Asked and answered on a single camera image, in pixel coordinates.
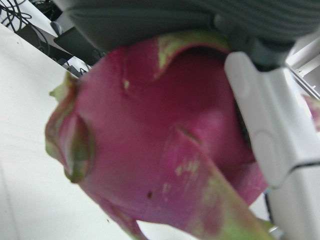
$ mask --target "dark spot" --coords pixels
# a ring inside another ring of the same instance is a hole
[[[146,195],[146,197],[147,197],[148,199],[151,199],[151,198],[152,198],[152,191],[148,192],[148,194]]]

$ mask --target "white table surface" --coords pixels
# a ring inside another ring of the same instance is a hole
[[[0,240],[129,240],[45,152],[49,92],[65,69],[0,24]],[[252,207],[267,218],[263,202]],[[139,223],[151,240],[194,240]]]

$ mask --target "dragon fruit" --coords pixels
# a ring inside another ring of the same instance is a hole
[[[248,209],[266,188],[224,72],[226,40],[169,33],[68,75],[46,150],[133,239],[137,220],[201,240],[273,239]]]

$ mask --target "dragon fruit scale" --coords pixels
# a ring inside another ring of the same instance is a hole
[[[248,210],[266,183],[224,73],[226,40],[201,30],[122,46],[67,75],[46,150],[133,239],[137,220],[201,240],[271,240]]]

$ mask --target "pink fruit skin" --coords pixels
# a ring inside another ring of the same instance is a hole
[[[69,131],[81,119],[94,159],[79,185],[133,237],[146,239],[142,220],[201,239],[242,239],[224,226],[235,219],[244,231],[258,229],[247,207],[267,185],[241,133],[224,72],[228,50],[198,41],[161,65],[161,48],[159,37],[117,48],[82,77],[55,157],[71,171]]]

